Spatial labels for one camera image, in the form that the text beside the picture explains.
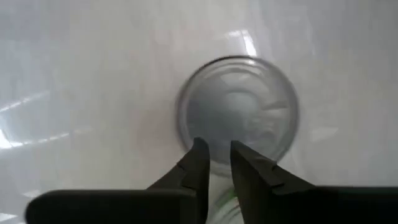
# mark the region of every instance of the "white surface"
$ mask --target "white surface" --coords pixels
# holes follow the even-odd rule
[[[314,184],[398,185],[397,10],[394,0],[1,1],[2,224],[23,222],[48,190],[140,189],[165,174],[183,156],[179,88],[229,54],[276,64],[296,88],[300,129],[282,167]],[[211,200],[228,183],[215,179]]]

